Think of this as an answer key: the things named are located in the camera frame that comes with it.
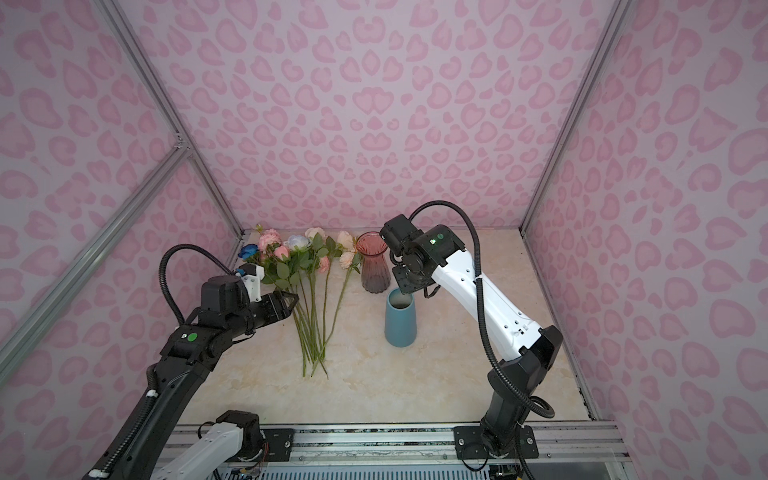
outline blue rose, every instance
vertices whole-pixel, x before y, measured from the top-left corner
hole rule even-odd
[[[255,243],[248,243],[245,247],[240,249],[240,253],[237,254],[238,257],[242,258],[243,260],[252,257],[253,255],[256,255],[259,252],[259,246]]]

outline marble tabletop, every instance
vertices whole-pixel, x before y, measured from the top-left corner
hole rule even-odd
[[[471,249],[468,232],[456,233]],[[483,273],[532,319],[551,325],[519,232],[480,230],[479,236]],[[343,274],[335,262],[330,312]],[[488,408],[492,389],[477,322],[447,292],[415,298],[416,340],[406,348],[391,346],[384,338],[386,293],[367,293],[354,273],[328,346],[328,377],[319,370],[312,378],[302,378],[299,339],[289,318],[257,330],[255,337],[229,349],[180,422],[214,420],[228,409],[257,413],[263,423],[478,421]],[[536,395],[552,404],[555,420],[588,419],[563,350]]]

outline black cable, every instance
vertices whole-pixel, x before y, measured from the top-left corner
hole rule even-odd
[[[151,390],[155,390],[155,394],[157,395],[157,377],[154,374],[154,365],[147,367],[147,391],[144,394],[144,400],[141,404],[139,415],[136,417],[136,421],[131,426],[131,430],[129,430],[128,434],[123,437],[123,441],[120,442],[120,445],[118,445],[112,454],[109,455],[109,458],[107,458],[104,466],[101,467],[102,472],[108,474],[112,473],[112,469],[114,468],[115,464],[123,456],[128,446],[134,441],[136,434],[138,434],[139,430],[141,430],[141,427],[144,426],[144,422],[147,421],[147,417],[152,411],[154,403],[157,401],[156,396],[147,395],[147,392],[150,392]]]
[[[482,463],[482,465],[480,465],[479,467],[470,467],[469,465],[467,465],[467,462],[465,462],[465,460],[464,460],[464,451],[465,451],[465,450],[466,450],[466,448],[467,448],[467,447],[469,447],[470,445],[480,445],[480,446],[481,446],[481,447],[482,447],[482,448],[485,450],[485,461],[484,461],[484,462]],[[484,469],[484,468],[485,468],[485,466],[488,464],[488,460],[489,460],[490,458],[491,458],[491,454],[490,454],[490,453],[488,453],[488,449],[487,449],[487,448],[485,447],[485,445],[483,445],[482,443],[468,443],[468,444],[464,445],[464,448],[462,449],[462,463],[464,464],[464,466],[465,466],[465,467],[466,467],[466,468],[467,468],[467,469],[468,469],[470,472],[480,472],[480,471],[481,471],[482,469]]]
[[[186,320],[184,320],[184,325],[192,325],[192,322],[197,318],[197,316],[200,315],[200,307],[196,306],[192,310],[192,313],[187,317]]]
[[[525,476],[528,477],[528,480],[536,480],[536,478],[533,476],[533,473],[531,473],[531,469],[528,467],[528,462],[525,461],[525,458],[523,458],[523,455],[520,454],[520,430],[521,427],[517,427],[517,432],[515,433],[515,456],[517,456],[518,461],[520,462],[520,466],[523,469],[523,472],[525,472]]]
[[[203,423],[201,423],[201,424],[200,424],[200,426],[199,426],[199,427],[197,427],[197,439],[198,439],[198,440],[203,438],[202,429],[203,429],[203,427],[204,427],[204,426],[206,426],[206,425],[211,425],[211,426],[213,426],[213,425],[216,425],[216,423],[214,423],[214,422],[211,422],[210,420],[209,420],[209,421],[207,421],[207,422],[203,422]],[[221,475],[219,475],[219,469],[218,469],[218,468],[216,468],[216,469],[214,470],[214,478],[215,478],[216,480],[221,480]]]
[[[467,214],[456,204],[452,204],[451,202],[445,200],[433,200],[414,210],[408,220],[413,222],[414,217],[418,215],[422,210],[428,207],[433,207],[435,205],[442,205],[444,207],[453,209],[464,220],[467,228],[469,228],[469,233],[472,235],[472,243],[475,246],[475,287],[477,289],[478,328],[480,329],[480,340],[482,341],[482,347],[485,350],[485,355],[488,357],[488,361],[491,363],[491,366],[496,372],[496,375],[498,375],[504,386],[506,386],[509,391],[512,392],[518,398],[518,400],[520,400],[526,409],[529,409],[536,415],[542,416],[546,419],[554,418],[554,410],[551,406],[548,409],[543,408],[531,400],[531,398],[526,395],[525,392],[521,391],[514,383],[509,380],[501,366],[498,364],[496,355],[493,353],[491,342],[488,340],[488,329],[485,325],[485,298],[483,297],[481,277],[482,268],[480,267],[480,239],[478,238],[477,230],[475,230],[475,225],[469,219]]]
[[[214,422],[211,422],[210,420],[208,420],[207,422],[201,423],[200,426],[197,427],[197,439],[198,440],[203,438],[202,430],[203,430],[203,427],[206,426],[206,425],[213,426],[213,425],[216,425],[216,424]]]
[[[194,250],[198,253],[202,253],[206,257],[208,257],[208,260],[214,262],[219,268],[221,268],[227,275],[233,275],[232,270],[228,269],[219,259],[214,257],[214,255],[209,252],[208,250],[205,250],[203,247],[198,247],[197,245],[192,245],[191,243],[179,243],[175,247],[171,247],[168,249],[168,251],[163,255],[163,258],[160,260],[160,269],[158,272],[158,276],[160,278],[160,290],[163,292],[163,296],[165,297],[165,301],[168,302],[168,306],[170,309],[174,312],[174,315],[176,316],[176,321],[179,322],[179,326],[184,325],[184,315],[181,314],[181,310],[179,310],[179,307],[176,305],[176,302],[174,302],[174,298],[170,295],[170,290],[168,289],[168,281],[165,279],[165,270],[168,266],[168,260],[170,260],[170,257],[176,253],[179,250]]]

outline pink leopard print wallpaper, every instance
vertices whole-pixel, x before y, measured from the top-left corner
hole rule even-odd
[[[439,198],[519,225],[612,4],[121,2],[241,221],[279,228]]]
[[[0,478],[80,478],[104,452],[177,325],[157,282],[160,258],[177,243],[222,260],[235,244],[186,163],[0,391]],[[187,315],[220,271],[182,251],[167,272]]]
[[[0,345],[172,137],[88,0],[0,5]]]
[[[643,0],[533,229],[641,478],[768,477],[768,3]]]

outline pink glass vase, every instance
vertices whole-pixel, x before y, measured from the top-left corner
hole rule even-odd
[[[362,288],[381,293],[389,288],[389,264],[384,258],[387,246],[379,232],[367,232],[357,239],[357,251],[362,254]]]

